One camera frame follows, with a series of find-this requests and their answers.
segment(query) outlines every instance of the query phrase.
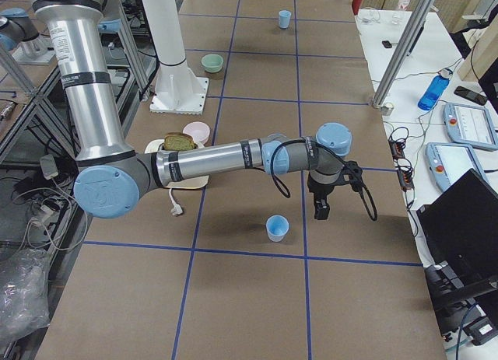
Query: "green bowl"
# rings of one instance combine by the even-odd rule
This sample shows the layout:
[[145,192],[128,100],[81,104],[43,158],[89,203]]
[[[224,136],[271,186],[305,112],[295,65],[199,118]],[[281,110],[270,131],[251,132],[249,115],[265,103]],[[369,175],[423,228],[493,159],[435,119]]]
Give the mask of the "green bowl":
[[212,74],[220,72],[223,67],[223,57],[218,54],[207,54],[201,59],[204,71]]

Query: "white table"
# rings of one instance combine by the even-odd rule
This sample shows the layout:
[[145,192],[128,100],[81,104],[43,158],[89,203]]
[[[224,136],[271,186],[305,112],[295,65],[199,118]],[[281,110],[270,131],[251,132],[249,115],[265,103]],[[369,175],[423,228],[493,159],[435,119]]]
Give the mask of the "white table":
[[[357,27],[360,33],[363,50],[365,51],[365,57],[368,60],[370,77],[373,80],[373,87],[375,89],[377,89],[378,82],[382,79],[382,75],[391,60],[391,56],[395,52],[394,46],[391,49],[384,48],[382,41],[389,40],[393,44],[397,43],[405,28],[405,24],[408,21],[409,14],[411,14],[410,12],[407,12],[402,24],[396,26],[391,23],[392,13],[392,11],[379,11],[378,22],[364,23],[361,19],[357,20]],[[370,19],[371,16],[377,17],[377,13],[365,9],[362,9],[359,12],[360,18],[367,17]],[[436,75],[435,72],[448,66],[453,69],[455,69],[455,67],[458,68],[455,65],[459,58],[461,58],[460,52],[454,46],[443,23],[435,12],[430,12],[427,16],[423,34],[412,54],[407,57],[403,63],[397,78],[402,78],[410,74],[419,74],[421,72],[434,73],[409,76],[406,79],[400,79],[394,82],[388,97],[386,98],[386,102],[389,101],[395,105],[392,114],[389,117],[384,117],[387,136],[391,133],[393,128],[401,126],[407,127],[411,136],[419,136],[422,134],[423,130],[418,118],[425,111],[423,112],[420,110],[417,107],[417,103],[422,94],[426,91],[427,86],[429,86],[433,77]],[[453,94],[453,91],[457,86],[464,86],[465,88],[474,90],[478,93],[482,91],[477,82],[462,82],[455,72],[453,79],[450,81],[450,85],[443,93],[441,99],[448,102],[473,105],[473,103]],[[441,191],[436,186],[426,163],[425,144],[427,142],[451,142],[447,136],[446,127],[443,122],[443,108],[444,103],[440,102],[434,107],[432,117],[430,117],[430,114],[427,114],[421,118],[425,128],[430,121],[430,127],[427,129],[425,141],[423,142],[422,138],[410,139],[405,148],[405,156],[412,164],[415,165],[417,162],[416,174],[414,176],[416,198],[414,205],[412,206],[413,210],[416,210],[423,204],[433,203],[441,195]],[[486,108],[488,108],[492,115],[494,125],[498,126],[498,114],[496,114],[490,102],[486,104]],[[404,137],[404,135],[399,132],[399,135],[395,135],[394,137],[399,138]],[[475,151],[484,170],[498,169],[498,152],[484,152],[477,149]],[[498,173],[488,174],[487,177],[491,186],[498,191]],[[413,193],[409,192],[408,199],[411,200],[412,198]],[[419,255],[424,265],[430,264],[430,253],[423,237],[417,237],[417,247],[419,248]],[[449,348],[453,346],[455,342],[456,341],[453,341],[445,347]],[[476,347],[471,344],[465,344],[460,348],[461,360],[492,360],[496,359],[496,354],[498,354],[498,338],[494,338],[483,346]],[[454,351],[448,352],[447,357],[451,360],[454,359]]]

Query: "plastic bag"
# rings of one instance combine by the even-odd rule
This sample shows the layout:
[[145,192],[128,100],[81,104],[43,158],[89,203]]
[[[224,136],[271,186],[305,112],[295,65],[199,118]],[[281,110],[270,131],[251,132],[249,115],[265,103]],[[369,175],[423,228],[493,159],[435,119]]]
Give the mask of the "plastic bag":
[[0,263],[0,346],[49,324],[45,250],[25,249]]

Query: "black monitor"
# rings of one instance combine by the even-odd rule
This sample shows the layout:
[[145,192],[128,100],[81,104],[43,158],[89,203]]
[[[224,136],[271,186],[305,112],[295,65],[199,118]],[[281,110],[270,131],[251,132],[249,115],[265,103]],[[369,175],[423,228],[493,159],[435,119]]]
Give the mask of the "black monitor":
[[[469,170],[417,211],[436,263],[446,260],[463,285],[498,274],[498,194]],[[498,327],[498,291],[475,297]]]

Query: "plastic bottle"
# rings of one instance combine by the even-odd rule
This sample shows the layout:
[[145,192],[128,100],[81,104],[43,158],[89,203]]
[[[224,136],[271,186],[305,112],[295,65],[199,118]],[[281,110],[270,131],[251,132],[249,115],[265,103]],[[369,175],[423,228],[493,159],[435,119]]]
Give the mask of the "plastic bottle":
[[450,83],[453,72],[449,68],[443,68],[430,83],[429,88],[419,101],[419,108],[425,111],[432,110],[444,90]]
[[406,11],[408,5],[410,4],[410,0],[398,0],[398,5],[396,5],[396,11],[392,15],[392,23],[399,24],[403,20],[403,12]]

